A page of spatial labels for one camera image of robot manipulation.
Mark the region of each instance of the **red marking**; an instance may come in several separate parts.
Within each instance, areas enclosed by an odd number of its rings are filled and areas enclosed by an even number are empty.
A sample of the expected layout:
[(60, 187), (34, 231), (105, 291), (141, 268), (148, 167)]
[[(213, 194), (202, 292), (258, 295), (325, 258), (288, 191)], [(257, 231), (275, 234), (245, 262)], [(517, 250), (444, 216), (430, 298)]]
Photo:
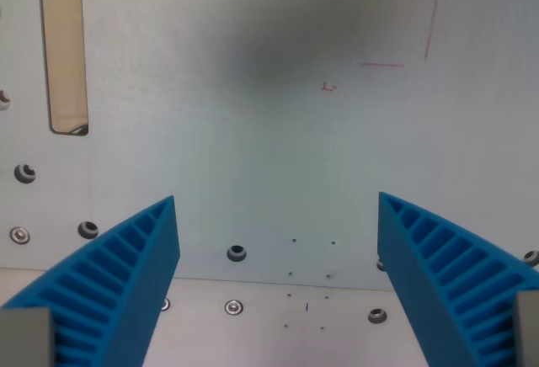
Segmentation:
[(391, 62), (364, 62), (362, 66), (385, 66), (390, 68), (401, 68), (404, 64), (393, 64)]
[(427, 37), (427, 46), (424, 49), (425, 60), (429, 56), (430, 42), (432, 41), (432, 33), (434, 32), (434, 29), (435, 29), (435, 19), (436, 19), (437, 12), (438, 12), (438, 0), (435, 0), (434, 7), (432, 8), (432, 16), (430, 17), (430, 27), (429, 27), (429, 36)]
[(322, 87), (323, 91), (333, 92), (335, 89), (337, 89), (337, 85), (333, 85), (332, 89), (329, 89), (326, 87), (326, 82), (325, 81), (323, 82), (323, 87)]

